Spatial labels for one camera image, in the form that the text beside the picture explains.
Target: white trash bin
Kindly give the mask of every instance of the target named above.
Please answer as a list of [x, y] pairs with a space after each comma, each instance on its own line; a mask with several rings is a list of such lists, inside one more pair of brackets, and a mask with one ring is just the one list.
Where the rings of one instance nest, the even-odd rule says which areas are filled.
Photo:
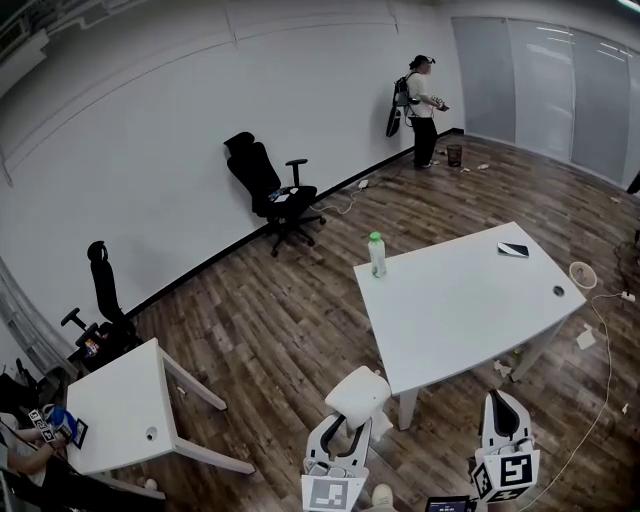
[[581, 261], [574, 261], [569, 267], [569, 277], [582, 292], [585, 298], [588, 298], [593, 289], [598, 284], [598, 276], [594, 270]]

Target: plastic bottle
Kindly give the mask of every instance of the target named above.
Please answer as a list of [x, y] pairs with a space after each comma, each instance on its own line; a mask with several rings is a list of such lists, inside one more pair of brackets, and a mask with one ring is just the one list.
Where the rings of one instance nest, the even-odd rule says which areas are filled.
[[384, 260], [384, 242], [380, 233], [374, 231], [369, 235], [369, 255], [371, 256], [371, 272], [376, 277], [382, 277], [387, 273], [387, 264]]

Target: desk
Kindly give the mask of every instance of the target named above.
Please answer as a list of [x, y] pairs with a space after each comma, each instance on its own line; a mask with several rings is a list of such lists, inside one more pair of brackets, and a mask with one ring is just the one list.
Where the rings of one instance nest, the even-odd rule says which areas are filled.
[[[501, 256], [498, 242], [526, 245], [528, 259]], [[387, 258], [387, 274], [355, 267], [399, 426], [410, 426], [418, 391], [526, 341], [522, 378], [565, 319], [586, 301], [515, 222]], [[564, 295], [557, 296], [560, 286]]]
[[[99, 474], [176, 452], [232, 471], [253, 473], [255, 468], [247, 462], [178, 437], [165, 370], [185, 389], [217, 409], [227, 408], [222, 399], [180, 367], [153, 338], [69, 386], [67, 409], [89, 426], [82, 449], [68, 447], [69, 462], [76, 471], [83, 475]], [[108, 483], [117, 485], [114, 480]], [[121, 487], [153, 495], [141, 492], [146, 490], [139, 487], [135, 490], [127, 484]]]

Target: table leg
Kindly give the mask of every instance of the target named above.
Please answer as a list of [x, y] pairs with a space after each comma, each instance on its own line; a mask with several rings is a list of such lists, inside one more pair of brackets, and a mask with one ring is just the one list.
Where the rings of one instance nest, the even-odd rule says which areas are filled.
[[220, 409], [221, 411], [224, 411], [227, 408], [227, 404], [222, 398], [220, 398], [217, 395], [214, 395], [211, 391], [209, 391], [202, 384], [200, 384], [182, 366], [180, 366], [173, 359], [171, 359], [169, 354], [167, 354], [164, 350], [162, 349], [159, 349], [159, 350], [160, 350], [160, 355], [162, 356], [162, 360], [164, 362], [164, 367], [171, 375], [173, 375], [186, 387], [191, 389], [191, 391], [196, 393], [200, 398], [202, 398], [203, 400], [206, 400], [211, 405], [213, 405], [216, 409]]
[[398, 428], [400, 430], [407, 430], [411, 426], [413, 410], [416, 408], [419, 391], [420, 388], [412, 389], [400, 395], [400, 411], [398, 412]]
[[109, 487], [115, 487], [116, 489], [120, 489], [127, 492], [132, 492], [135, 494], [139, 494], [141, 496], [146, 496], [148, 498], [155, 498], [158, 500], [166, 499], [166, 496], [163, 492], [154, 491], [153, 489], [146, 489], [144, 487], [140, 487], [138, 485], [129, 484], [127, 482], [122, 482], [121, 480], [116, 480], [110, 476], [107, 476], [102, 473], [96, 473], [94, 475], [88, 475], [90, 478], [94, 480], [98, 480], [103, 484], [107, 484]]
[[254, 473], [256, 470], [253, 464], [249, 464], [248, 462], [243, 462], [238, 459], [232, 459], [231, 457], [227, 457], [221, 453], [193, 444], [191, 441], [187, 441], [181, 437], [175, 439], [175, 450], [185, 457], [199, 460], [200, 462], [211, 464], [212, 466], [218, 466], [219, 468], [237, 471], [238, 473], [250, 474]]
[[549, 344], [553, 341], [553, 338], [555, 338], [558, 331], [562, 329], [566, 320], [566, 318], [563, 318], [557, 324], [552, 325], [528, 343], [524, 359], [511, 374], [511, 380], [516, 382], [524, 377], [524, 374], [533, 366], [533, 363], [538, 360]]

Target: person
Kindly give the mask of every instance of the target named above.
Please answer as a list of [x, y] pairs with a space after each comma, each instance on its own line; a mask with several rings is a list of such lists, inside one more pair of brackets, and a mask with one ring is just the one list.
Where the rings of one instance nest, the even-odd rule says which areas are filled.
[[38, 429], [20, 429], [14, 416], [0, 414], [0, 469], [10, 477], [9, 486], [20, 499], [43, 511], [64, 507], [95, 512], [162, 509], [161, 500], [118, 491], [79, 475], [62, 458], [65, 446], [62, 440], [44, 443]]
[[[393, 491], [387, 484], [376, 485], [371, 494], [372, 508], [368, 508], [364, 512], [398, 512], [393, 508]], [[488, 512], [517, 512], [518, 507], [515, 501], [506, 503], [489, 503], [487, 505]]]
[[427, 81], [425, 76], [431, 74], [432, 60], [424, 55], [418, 55], [409, 64], [411, 72], [407, 77], [409, 97], [420, 100], [417, 105], [407, 107], [407, 117], [415, 133], [415, 152], [413, 164], [416, 169], [428, 169], [431, 157], [436, 147], [438, 132], [433, 121], [433, 109], [445, 110], [444, 104], [432, 100], [427, 95]]

